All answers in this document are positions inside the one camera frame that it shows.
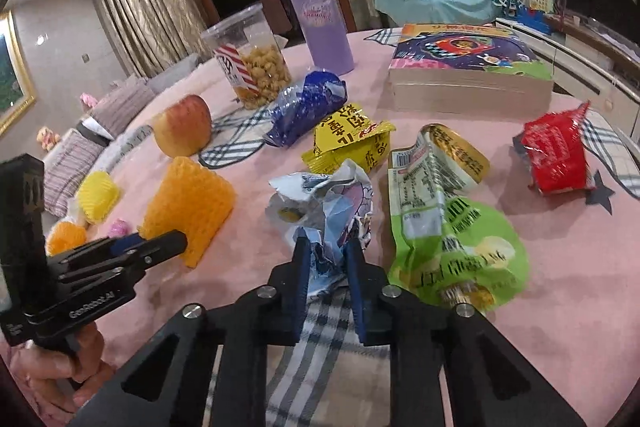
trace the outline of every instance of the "pink plush toy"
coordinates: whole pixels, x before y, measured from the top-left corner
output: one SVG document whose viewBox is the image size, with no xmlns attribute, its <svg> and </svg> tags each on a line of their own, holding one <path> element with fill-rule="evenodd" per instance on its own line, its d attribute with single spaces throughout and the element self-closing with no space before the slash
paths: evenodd
<svg viewBox="0 0 640 427">
<path fill-rule="evenodd" d="M 109 237 L 124 237 L 129 235 L 130 226 L 123 219 L 116 219 L 109 230 Z"/>
<path fill-rule="evenodd" d="M 98 100 L 87 92 L 84 92 L 80 95 L 80 102 L 82 102 L 89 109 L 92 109 L 96 105 L 98 105 Z"/>
</svg>

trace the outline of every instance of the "painting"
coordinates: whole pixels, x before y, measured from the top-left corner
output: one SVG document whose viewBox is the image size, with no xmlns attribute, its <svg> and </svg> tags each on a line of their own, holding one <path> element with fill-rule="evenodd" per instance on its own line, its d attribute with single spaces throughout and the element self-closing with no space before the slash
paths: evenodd
<svg viewBox="0 0 640 427">
<path fill-rule="evenodd" d="M 0 14 L 0 137 L 33 105 L 36 92 L 22 61 L 11 12 Z"/>
</svg>

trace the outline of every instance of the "gold frame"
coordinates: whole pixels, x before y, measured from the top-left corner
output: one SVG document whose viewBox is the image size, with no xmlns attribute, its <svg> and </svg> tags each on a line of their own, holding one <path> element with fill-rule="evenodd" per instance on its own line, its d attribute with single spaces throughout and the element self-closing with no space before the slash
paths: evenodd
<svg viewBox="0 0 640 427">
<path fill-rule="evenodd" d="M 18 118 L 24 115 L 27 109 L 36 101 L 36 90 L 33 87 L 27 68 L 22 60 L 20 44 L 18 44 L 18 39 L 15 35 L 14 18 L 10 11 L 0 13 L 0 33 L 4 35 L 4 41 L 9 51 L 9 58 L 11 59 L 15 76 L 18 79 L 20 89 L 23 93 L 23 97 L 18 103 L 14 104 L 14 107 L 0 114 L 0 137 L 2 137 L 2 134 L 4 134 Z"/>
</svg>

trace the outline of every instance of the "apple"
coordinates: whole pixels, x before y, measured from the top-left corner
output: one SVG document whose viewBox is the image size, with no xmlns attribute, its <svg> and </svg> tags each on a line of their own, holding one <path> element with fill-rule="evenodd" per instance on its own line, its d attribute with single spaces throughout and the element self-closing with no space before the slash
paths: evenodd
<svg viewBox="0 0 640 427">
<path fill-rule="evenodd" d="M 192 156 L 211 138 L 211 112 L 196 94 L 185 96 L 154 118 L 151 126 L 160 150 L 175 158 Z"/>
</svg>

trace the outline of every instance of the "pink tablecloth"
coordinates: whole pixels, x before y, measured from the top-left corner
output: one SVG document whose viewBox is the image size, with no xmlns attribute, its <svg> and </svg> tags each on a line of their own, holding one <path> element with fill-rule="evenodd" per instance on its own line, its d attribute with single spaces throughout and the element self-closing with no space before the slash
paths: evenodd
<svg viewBox="0 0 640 427">
<path fill-rule="evenodd" d="M 491 173 L 471 197 L 508 216 L 529 252 L 531 266 L 527 290 L 490 318 L 590 427 L 604 427 L 640 376 L 636 296 L 640 256 L 634 247 L 638 202 L 592 155 L 591 166 L 599 168 L 604 183 L 616 191 L 612 216 L 601 206 L 586 206 L 579 194 L 546 199 L 532 192 L 527 188 L 528 175 L 511 150 L 519 124 L 392 111 L 386 68 L 393 48 L 364 41 L 364 36 L 350 35 L 356 59 L 356 69 L 344 76 L 350 101 L 361 103 L 372 119 L 396 125 L 393 148 L 412 145 L 421 126 L 439 121 L 489 158 Z M 285 50 L 285 57 L 296 78 L 311 66 L 304 45 Z M 224 112 L 234 94 L 217 63 L 209 61 L 195 74 L 212 83 L 202 91 L 212 113 Z M 554 110 L 576 105 L 568 96 L 555 94 L 552 100 Z M 150 107 L 148 113 L 160 108 Z M 303 170 L 300 154 L 311 145 L 312 137 L 306 136 L 290 150 L 265 147 L 218 171 L 238 192 L 235 210 L 196 269 L 186 269 L 174 259 L 150 270 L 136 287 L 138 297 L 98 322 L 107 340 L 108 362 L 124 362 L 184 304 L 231 303 L 264 283 L 274 265 L 290 259 L 291 252 L 264 217 L 273 192 L 268 180 Z M 149 139 L 118 165 L 113 176 L 124 197 L 111 217 L 140 224 L 168 163 Z M 388 266 L 394 245 L 385 203 L 385 169 L 373 172 L 371 178 L 376 215 L 366 257 Z M 108 227 L 109 223 L 101 226 L 95 235 L 104 235 Z M 351 424 L 344 420 L 333 425 L 385 424 L 384 417 L 376 419 L 372 413 L 360 412 L 354 418 Z"/>
</svg>

